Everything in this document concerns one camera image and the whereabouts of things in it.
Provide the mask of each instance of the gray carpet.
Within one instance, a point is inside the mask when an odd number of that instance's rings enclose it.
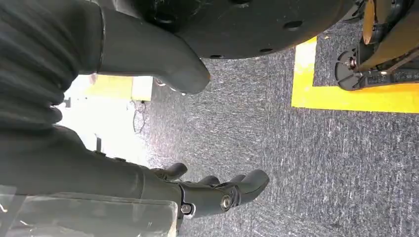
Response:
[[[330,65],[358,28],[319,37],[315,85],[333,84]],[[186,220],[181,236],[419,236],[419,116],[292,108],[293,61],[293,49],[205,60],[213,82],[203,93],[154,89],[140,135],[154,166],[184,162],[191,181],[255,168],[271,178],[255,202]]]

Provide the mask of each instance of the metal screw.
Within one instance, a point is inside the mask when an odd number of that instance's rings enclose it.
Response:
[[[180,208],[180,211],[183,214],[190,214],[192,212],[192,207],[189,204],[183,204],[182,207]]]
[[[223,196],[223,198],[221,199],[221,208],[224,211],[227,211],[228,209],[230,209],[230,207],[231,207],[231,197],[229,195]]]

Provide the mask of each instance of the transparent panel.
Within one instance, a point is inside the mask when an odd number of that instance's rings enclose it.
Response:
[[[0,192],[0,237],[175,237],[177,205],[170,201],[80,194]]]

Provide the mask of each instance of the robotic arm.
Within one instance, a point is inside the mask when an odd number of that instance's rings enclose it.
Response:
[[[152,75],[182,93],[202,91],[210,75],[180,38],[84,0],[0,0],[0,29],[0,185],[15,194],[170,200],[182,220],[224,213],[267,186],[261,170],[223,184],[175,182],[183,164],[150,170],[107,158],[54,125],[61,114],[52,106],[78,74]],[[0,237],[9,227],[2,222]]]

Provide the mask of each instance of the yellow floor marking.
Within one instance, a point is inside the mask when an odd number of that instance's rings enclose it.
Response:
[[[419,84],[399,84],[345,91],[313,86],[317,39],[296,47],[291,105],[299,108],[419,113]]]
[[[153,77],[117,77],[97,75],[96,82],[85,91],[86,95],[127,100],[151,100]]]

